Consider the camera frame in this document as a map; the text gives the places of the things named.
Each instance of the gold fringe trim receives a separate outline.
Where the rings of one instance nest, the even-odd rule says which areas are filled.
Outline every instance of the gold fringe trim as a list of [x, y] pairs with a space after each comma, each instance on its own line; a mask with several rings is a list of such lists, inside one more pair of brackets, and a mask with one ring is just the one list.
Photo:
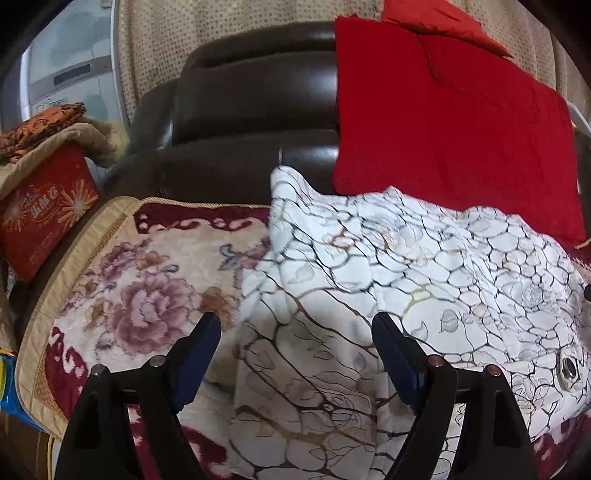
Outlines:
[[55, 441], [55, 438], [52, 436], [50, 436], [47, 441], [47, 480], [53, 480], [53, 468], [51, 464], [53, 459], [51, 457], [53, 455], [53, 444]]
[[177, 207], [188, 207], [188, 208], [222, 208], [222, 207], [240, 207], [240, 208], [271, 208], [270, 205], [257, 205], [256, 203], [190, 203], [190, 202], [178, 202], [176, 200], [168, 200], [160, 197], [147, 197], [139, 201], [138, 207], [134, 210], [130, 216], [135, 215], [140, 208], [147, 203], [162, 203], [164, 205], [174, 205]]
[[578, 244], [575, 249], [576, 250], [581, 250], [582, 248], [585, 248], [587, 245], [591, 244], [591, 236], [589, 238], [587, 238], [587, 240], [585, 240], [582, 244]]

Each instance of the orange patterned cloth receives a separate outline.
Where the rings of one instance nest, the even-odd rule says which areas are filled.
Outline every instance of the orange patterned cloth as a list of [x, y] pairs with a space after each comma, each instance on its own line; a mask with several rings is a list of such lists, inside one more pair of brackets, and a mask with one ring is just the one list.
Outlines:
[[17, 163], [45, 139], [79, 121], [84, 112], [81, 102], [54, 105], [0, 135], [0, 162]]

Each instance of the pink peony pattern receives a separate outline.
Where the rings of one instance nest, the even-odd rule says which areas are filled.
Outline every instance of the pink peony pattern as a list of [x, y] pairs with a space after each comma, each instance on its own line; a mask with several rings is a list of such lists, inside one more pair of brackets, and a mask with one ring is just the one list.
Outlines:
[[146, 239], [138, 244], [121, 242], [115, 245], [111, 253], [100, 259], [100, 273], [105, 281], [115, 281], [122, 273], [143, 257], [151, 240]]
[[184, 336], [181, 326], [195, 311], [195, 289], [183, 278], [159, 272], [121, 291], [120, 304], [107, 319], [107, 331], [128, 353], [152, 353]]
[[77, 302], [84, 298], [84, 294], [80, 290], [73, 290], [70, 297], [66, 300], [66, 303], [58, 312], [58, 316], [62, 317], [66, 315], [72, 308], [74, 308]]

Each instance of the red blanket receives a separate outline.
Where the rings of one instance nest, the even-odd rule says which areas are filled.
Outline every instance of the red blanket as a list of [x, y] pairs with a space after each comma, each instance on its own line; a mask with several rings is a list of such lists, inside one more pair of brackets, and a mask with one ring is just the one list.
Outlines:
[[404, 193], [517, 213], [565, 247], [585, 238], [565, 101], [462, 40], [336, 21], [340, 194]]

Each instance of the white quilt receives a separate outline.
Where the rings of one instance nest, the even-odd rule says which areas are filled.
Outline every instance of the white quilt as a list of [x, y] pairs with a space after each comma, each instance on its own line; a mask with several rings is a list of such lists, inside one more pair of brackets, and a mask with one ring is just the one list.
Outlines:
[[[589, 306], [555, 240], [519, 216], [457, 212], [394, 188], [320, 195], [288, 167], [271, 187], [272, 248], [243, 283], [236, 473], [383, 478], [414, 418], [372, 346], [380, 311], [457, 367], [500, 365], [532, 439], [585, 407]], [[453, 460], [456, 407], [434, 478]]]

